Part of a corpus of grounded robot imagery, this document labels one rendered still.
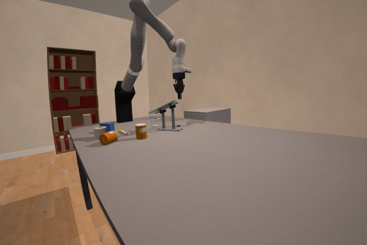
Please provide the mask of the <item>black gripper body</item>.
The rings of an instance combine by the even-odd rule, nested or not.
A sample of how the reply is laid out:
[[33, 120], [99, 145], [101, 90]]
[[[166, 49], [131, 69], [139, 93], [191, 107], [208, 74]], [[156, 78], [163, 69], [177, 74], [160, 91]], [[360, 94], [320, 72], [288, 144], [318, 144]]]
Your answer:
[[183, 72], [173, 73], [173, 79], [175, 79], [175, 82], [177, 80], [179, 88], [180, 88], [180, 82], [183, 81], [184, 78], [185, 78], [185, 73]]

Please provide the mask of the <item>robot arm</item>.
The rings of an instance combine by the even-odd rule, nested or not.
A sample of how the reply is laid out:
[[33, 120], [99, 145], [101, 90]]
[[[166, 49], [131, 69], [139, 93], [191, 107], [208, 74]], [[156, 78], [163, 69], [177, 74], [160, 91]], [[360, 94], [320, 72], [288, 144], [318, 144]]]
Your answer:
[[[131, 60], [126, 75], [122, 81], [122, 89], [131, 91], [140, 71], [144, 65], [142, 57], [146, 41], [146, 23], [148, 23], [166, 42], [173, 56], [173, 73], [192, 70], [184, 67], [186, 43], [183, 39], [173, 40], [174, 32], [149, 9], [149, 0], [130, 0], [129, 6], [134, 13], [131, 28]], [[136, 73], [137, 72], [137, 73]]]

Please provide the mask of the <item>amber pill bottle with white cap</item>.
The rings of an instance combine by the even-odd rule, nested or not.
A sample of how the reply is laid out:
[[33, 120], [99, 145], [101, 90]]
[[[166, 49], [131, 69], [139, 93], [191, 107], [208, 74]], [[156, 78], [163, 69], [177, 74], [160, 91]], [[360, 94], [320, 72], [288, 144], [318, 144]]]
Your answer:
[[136, 129], [136, 138], [137, 139], [146, 139], [147, 133], [146, 133], [146, 124], [137, 124], [135, 125]]

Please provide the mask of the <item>blue block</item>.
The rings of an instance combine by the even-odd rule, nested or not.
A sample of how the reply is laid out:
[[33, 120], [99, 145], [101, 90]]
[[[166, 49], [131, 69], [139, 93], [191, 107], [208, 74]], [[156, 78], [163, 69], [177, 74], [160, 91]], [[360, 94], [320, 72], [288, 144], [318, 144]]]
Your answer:
[[101, 126], [106, 126], [107, 127], [107, 132], [115, 131], [114, 123], [103, 122], [103, 123], [100, 123], [100, 127]]

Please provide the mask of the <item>clear glass vial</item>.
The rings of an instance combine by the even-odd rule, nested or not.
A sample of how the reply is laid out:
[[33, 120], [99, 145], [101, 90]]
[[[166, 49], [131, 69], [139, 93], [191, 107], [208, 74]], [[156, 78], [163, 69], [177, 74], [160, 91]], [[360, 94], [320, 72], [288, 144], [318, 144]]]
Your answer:
[[159, 128], [160, 128], [160, 126], [159, 126], [159, 118], [157, 118], [157, 119], [151, 119], [151, 129], [152, 130], [157, 130]]

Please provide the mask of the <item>orange pill bottle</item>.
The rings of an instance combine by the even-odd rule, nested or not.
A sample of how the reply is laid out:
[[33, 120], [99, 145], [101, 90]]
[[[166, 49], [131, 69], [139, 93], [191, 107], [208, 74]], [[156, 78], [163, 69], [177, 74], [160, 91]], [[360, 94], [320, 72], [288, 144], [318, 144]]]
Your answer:
[[100, 135], [99, 141], [102, 145], [107, 145], [118, 140], [118, 134], [116, 131], [110, 131]]

